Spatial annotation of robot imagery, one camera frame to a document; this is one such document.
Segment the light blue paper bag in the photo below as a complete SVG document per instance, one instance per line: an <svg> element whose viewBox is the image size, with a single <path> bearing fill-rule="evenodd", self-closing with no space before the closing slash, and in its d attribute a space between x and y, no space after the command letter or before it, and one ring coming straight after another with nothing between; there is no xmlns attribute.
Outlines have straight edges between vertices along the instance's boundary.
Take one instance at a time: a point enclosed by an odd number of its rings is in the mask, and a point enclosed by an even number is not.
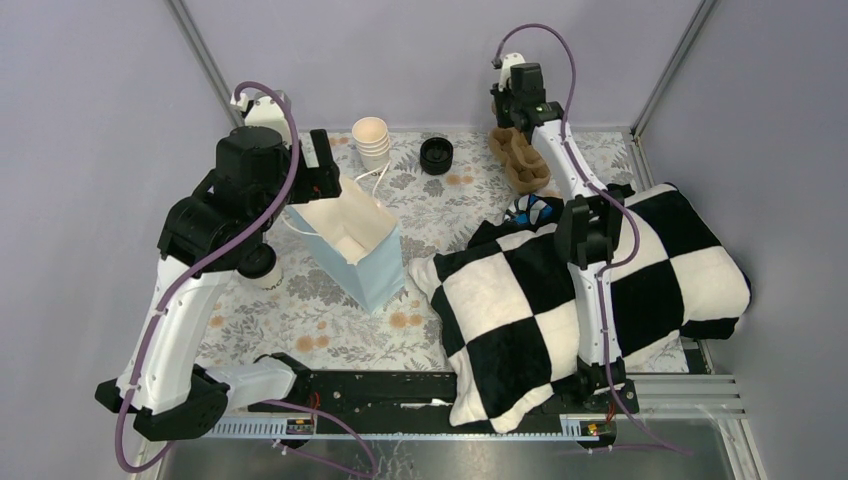
<svg viewBox="0 0 848 480"><path fill-rule="evenodd" d="M353 179L336 198L290 204L285 212L313 260L366 312L382 309L405 285L399 223Z"/></svg>

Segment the black plastic cup lid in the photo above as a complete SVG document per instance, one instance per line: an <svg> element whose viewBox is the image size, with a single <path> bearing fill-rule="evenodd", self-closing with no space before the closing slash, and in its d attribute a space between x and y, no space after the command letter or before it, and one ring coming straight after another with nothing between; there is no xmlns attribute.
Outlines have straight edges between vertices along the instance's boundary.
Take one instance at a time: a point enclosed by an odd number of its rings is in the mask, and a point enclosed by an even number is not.
<svg viewBox="0 0 848 480"><path fill-rule="evenodd" d="M239 262L237 272L247 279L260 279L272 272L276 262L274 249L266 243L260 243Z"/></svg>

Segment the single white paper cup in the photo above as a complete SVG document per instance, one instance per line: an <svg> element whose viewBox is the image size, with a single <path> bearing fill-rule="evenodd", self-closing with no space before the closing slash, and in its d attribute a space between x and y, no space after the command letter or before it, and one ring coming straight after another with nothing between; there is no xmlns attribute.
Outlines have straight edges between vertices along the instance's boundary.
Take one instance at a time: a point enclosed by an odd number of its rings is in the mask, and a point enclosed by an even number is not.
<svg viewBox="0 0 848 480"><path fill-rule="evenodd" d="M272 291L282 284L283 271L279 264L275 264L266 274L252 280L252 284L261 290Z"/></svg>

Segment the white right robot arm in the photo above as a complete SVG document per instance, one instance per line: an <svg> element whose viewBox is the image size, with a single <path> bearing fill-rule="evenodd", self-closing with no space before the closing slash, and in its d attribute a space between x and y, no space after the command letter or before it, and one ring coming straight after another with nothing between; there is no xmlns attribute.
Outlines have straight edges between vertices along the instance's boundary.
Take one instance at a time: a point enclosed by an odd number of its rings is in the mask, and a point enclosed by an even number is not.
<svg viewBox="0 0 848 480"><path fill-rule="evenodd" d="M626 373L613 322L611 270L623 222L623 192L605 186L580 152L564 109L546 98L542 69L518 53L495 61L491 89L501 127L514 127L546 161L565 205L554 246L571 276L580 331L575 402L597 412L623 386Z"/></svg>

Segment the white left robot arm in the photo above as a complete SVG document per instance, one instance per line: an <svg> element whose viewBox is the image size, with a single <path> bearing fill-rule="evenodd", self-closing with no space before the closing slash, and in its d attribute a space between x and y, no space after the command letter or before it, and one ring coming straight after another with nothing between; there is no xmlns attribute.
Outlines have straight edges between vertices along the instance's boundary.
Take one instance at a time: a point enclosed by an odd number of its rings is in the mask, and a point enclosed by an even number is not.
<svg viewBox="0 0 848 480"><path fill-rule="evenodd" d="M209 368L196 357L213 307L233 278L279 283L277 256L264 236L282 210L339 196L327 132L315 129L310 137L314 167L275 130L232 130L217 144L214 168L169 210L144 331L125 371L95 391L108 410L131 414L144 438L196 439L230 410L275 400L296 411L309 401L303 366L286 354Z"/></svg>

